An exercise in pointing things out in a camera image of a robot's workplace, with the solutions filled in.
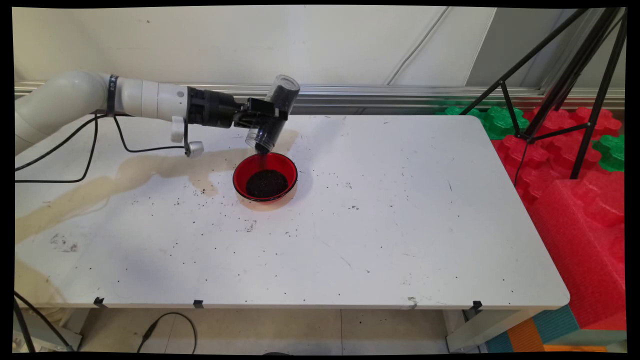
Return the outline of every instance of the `floor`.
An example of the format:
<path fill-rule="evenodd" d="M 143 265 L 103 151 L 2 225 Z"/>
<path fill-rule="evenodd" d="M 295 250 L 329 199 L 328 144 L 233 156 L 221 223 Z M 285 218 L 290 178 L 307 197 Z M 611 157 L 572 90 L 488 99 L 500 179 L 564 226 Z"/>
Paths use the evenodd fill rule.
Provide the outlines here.
<path fill-rule="evenodd" d="M 441 311 L 284 309 L 92 309 L 81 351 L 135 352 L 158 316 L 192 319 L 197 354 L 385 355 L 446 354 Z M 193 331 L 165 316 L 141 352 L 187 354 Z"/>

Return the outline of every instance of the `red bowl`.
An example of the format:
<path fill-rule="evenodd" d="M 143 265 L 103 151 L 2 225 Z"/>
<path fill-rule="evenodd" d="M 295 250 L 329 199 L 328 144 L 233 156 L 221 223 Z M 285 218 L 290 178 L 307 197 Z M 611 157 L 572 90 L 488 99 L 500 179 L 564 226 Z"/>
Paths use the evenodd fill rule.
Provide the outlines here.
<path fill-rule="evenodd" d="M 252 197 L 246 193 L 246 182 L 251 176 L 260 170 L 276 170 L 287 178 L 287 189 L 273 197 Z M 244 159 L 234 170 L 234 188 L 238 194 L 252 201 L 273 201 L 286 195 L 298 180 L 296 164 L 288 157 L 277 152 L 266 154 L 266 160 L 262 161 L 259 154 L 251 155 Z"/>

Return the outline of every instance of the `soil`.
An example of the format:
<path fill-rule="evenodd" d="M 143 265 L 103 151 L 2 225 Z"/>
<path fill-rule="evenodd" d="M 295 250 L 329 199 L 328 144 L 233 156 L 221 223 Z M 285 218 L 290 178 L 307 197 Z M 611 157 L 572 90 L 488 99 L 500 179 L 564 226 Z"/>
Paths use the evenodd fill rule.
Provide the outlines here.
<path fill-rule="evenodd" d="M 246 182 L 246 193 L 251 197 L 274 197 L 289 187 L 287 178 L 276 170 L 261 170 Z"/>

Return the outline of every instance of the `black cable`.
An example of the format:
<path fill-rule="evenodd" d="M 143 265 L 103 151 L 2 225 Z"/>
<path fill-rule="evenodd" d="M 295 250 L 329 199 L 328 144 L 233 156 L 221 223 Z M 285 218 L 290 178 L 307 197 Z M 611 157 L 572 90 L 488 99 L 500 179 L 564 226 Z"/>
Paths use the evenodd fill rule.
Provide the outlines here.
<path fill-rule="evenodd" d="M 44 154 L 40 155 L 39 157 L 35 158 L 34 160 L 31 160 L 28 163 L 15 168 L 15 171 L 18 172 L 18 171 L 22 170 L 23 168 L 30 167 L 31 165 L 37 163 L 38 161 L 46 158 L 49 155 L 51 155 L 52 152 L 58 150 L 62 145 L 65 145 L 69 140 L 71 140 L 75 135 L 77 135 L 80 132 L 80 130 L 84 129 L 85 126 L 87 126 L 87 125 L 91 124 L 91 122 L 96 121 L 97 119 L 101 119 L 101 118 L 103 118 L 105 116 L 107 116 L 107 115 L 100 115 L 100 116 L 96 115 L 92 119 L 87 120 L 86 122 L 84 122 L 84 124 L 80 125 L 76 130 L 74 130 L 74 132 L 71 133 L 71 135 L 67 136 L 66 139 L 62 140 L 61 143 L 59 143 L 58 145 L 54 146 L 53 149 L 45 152 Z"/>
<path fill-rule="evenodd" d="M 20 310 L 20 306 L 18 302 L 13 298 L 13 312 L 15 313 L 15 317 L 18 319 L 18 324 L 20 325 L 20 331 L 22 331 L 22 336 L 24 337 L 24 342 L 27 343 L 27 348 L 29 352 L 36 352 L 36 348 L 33 346 L 33 341 L 31 340 L 31 334 L 29 333 L 29 328 L 27 328 L 27 323 L 24 322 L 24 316 L 22 315 L 22 310 Z"/>
<path fill-rule="evenodd" d="M 38 317 L 41 318 L 42 321 L 44 321 L 47 324 L 47 326 L 51 329 L 51 331 L 53 331 L 53 333 L 58 337 L 58 339 L 60 339 L 60 341 L 62 341 L 62 343 L 65 345 L 65 348 L 67 348 L 67 351 L 75 351 L 74 348 L 71 347 L 71 345 L 69 345 L 69 342 L 67 342 L 67 339 L 65 339 L 64 336 L 60 334 L 60 332 L 56 329 L 56 327 L 53 326 L 53 324 L 38 309 L 36 309 L 35 306 L 31 305 L 31 303 L 28 302 L 27 299 L 22 297 L 22 295 L 18 294 L 18 292 L 15 290 L 13 291 L 13 295 L 18 299 L 20 299 L 20 301 L 22 301 L 25 305 L 27 305 L 31 310 L 33 310 L 33 312 L 36 313 L 36 315 L 38 315 Z M 15 301 L 15 298 L 13 298 L 13 301 L 14 301 L 13 306 L 15 307 L 18 303 Z"/>
<path fill-rule="evenodd" d="M 154 333 L 154 330 L 156 329 L 156 326 L 158 325 L 158 321 L 160 321 L 160 319 L 162 319 L 166 315 L 171 315 L 171 314 L 180 315 L 183 318 L 187 319 L 187 321 L 191 324 L 191 328 L 193 329 L 193 351 L 191 351 L 191 353 L 195 354 L 196 347 L 198 346 L 198 333 L 196 332 L 196 325 L 194 325 L 193 321 L 191 321 L 191 319 L 188 318 L 186 315 L 183 315 L 183 314 L 180 314 L 180 313 L 174 313 L 174 312 L 160 315 L 160 317 L 158 319 L 156 319 L 156 321 L 154 321 L 151 324 L 151 326 L 149 326 L 149 328 L 145 332 L 144 336 L 142 336 L 142 342 L 140 343 L 140 346 L 138 346 L 138 350 L 136 352 L 140 352 L 140 349 L 142 348 L 142 345 L 144 345 L 147 342 L 147 340 L 151 337 L 151 334 Z"/>
<path fill-rule="evenodd" d="M 54 183 L 56 184 L 56 183 L 79 183 L 80 181 L 84 180 L 86 178 L 87 173 L 89 172 L 89 167 L 91 166 L 91 160 L 93 159 L 93 151 L 95 150 L 95 143 L 98 140 L 98 119 L 102 119 L 104 117 L 107 117 L 107 115 L 96 114 L 96 116 L 94 116 L 90 120 L 87 120 L 84 124 L 80 125 L 76 130 L 74 130 L 73 133 L 71 133 L 71 135 L 69 135 L 66 139 L 64 139 L 61 143 L 53 147 L 51 150 L 40 155 L 36 159 L 31 160 L 30 162 L 15 168 L 15 171 L 18 172 L 46 158 L 47 156 L 52 154 L 54 151 L 62 147 L 62 145 L 65 145 L 69 140 L 71 140 L 75 135 L 77 135 L 80 132 L 80 130 L 84 129 L 88 124 L 91 124 L 92 122 L 95 121 L 95 130 L 93 133 L 93 143 L 91 145 L 91 152 L 89 153 L 89 161 L 87 161 L 86 163 L 86 168 L 84 169 L 84 174 L 82 175 L 82 177 L 76 180 L 15 180 L 15 182 L 16 183 L 49 183 L 49 184 Z M 142 150 L 131 150 L 130 148 L 127 147 L 127 144 L 124 141 L 124 135 L 122 134 L 122 129 L 120 128 L 120 123 L 118 122 L 118 119 L 115 116 L 113 116 L 113 120 L 115 121 L 116 127 L 118 128 L 118 132 L 120 133 L 120 139 L 122 141 L 122 145 L 124 146 L 125 150 L 128 152 L 145 152 L 145 151 L 156 151 L 156 150 L 163 150 L 163 149 L 185 149 L 185 146 L 165 146 L 165 147 L 153 147 L 150 149 L 142 149 Z"/>
<path fill-rule="evenodd" d="M 84 173 L 82 175 L 82 177 L 80 177 L 79 179 L 75 179 L 75 180 L 16 180 L 16 183 L 47 183 L 47 184 L 68 184 L 68 183 L 79 183 L 80 181 L 84 180 L 86 178 L 87 173 L 89 172 L 89 167 L 91 166 L 91 159 L 93 159 L 93 151 L 95 150 L 95 142 L 98 140 L 98 119 L 101 117 L 94 117 L 93 119 L 90 120 L 94 121 L 94 130 L 93 130 L 93 142 L 91 144 L 91 152 L 89 153 L 89 161 L 86 162 L 86 167 L 84 168 Z M 76 129 L 76 131 L 82 130 L 82 127 L 84 127 L 86 123 L 84 123 L 81 127 L 79 127 L 78 129 Z M 50 153 L 52 153 L 53 151 L 57 150 L 58 148 L 60 148 L 62 145 L 64 145 L 68 139 L 72 138 L 73 136 L 69 136 L 67 139 L 65 139 L 64 142 L 58 144 L 54 149 L 52 149 L 52 151 L 48 151 L 46 155 L 49 155 Z"/>
<path fill-rule="evenodd" d="M 513 178 L 513 187 L 516 187 L 518 183 L 518 173 L 520 172 L 520 168 L 522 167 L 522 163 L 524 163 L 524 157 L 527 155 L 527 147 L 529 146 L 529 142 L 524 145 L 524 152 L 522 153 L 522 160 L 520 160 L 520 165 L 518 166 L 518 170 L 516 170 L 516 176 Z"/>
<path fill-rule="evenodd" d="M 113 121 L 116 122 L 116 127 L 118 128 L 118 132 L 120 133 L 120 139 L 122 140 L 122 146 L 124 149 L 129 152 L 145 152 L 145 151 L 155 151 L 155 150 L 164 150 L 164 149 L 184 149 L 184 146 L 163 146 L 163 147 L 153 147 L 151 149 L 141 149 L 141 150 L 131 150 L 127 147 L 127 143 L 124 141 L 124 135 L 122 134 L 122 129 L 120 128 L 120 123 L 118 122 L 118 118 L 113 115 Z"/>

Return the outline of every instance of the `red foam puzzle mat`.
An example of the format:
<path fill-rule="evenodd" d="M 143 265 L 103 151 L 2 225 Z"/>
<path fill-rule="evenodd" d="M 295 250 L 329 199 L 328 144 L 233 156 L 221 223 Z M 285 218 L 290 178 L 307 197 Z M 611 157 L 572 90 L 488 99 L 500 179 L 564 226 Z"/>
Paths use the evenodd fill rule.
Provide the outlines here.
<path fill-rule="evenodd" d="M 624 173 L 556 180 L 529 208 L 581 329 L 627 329 Z"/>

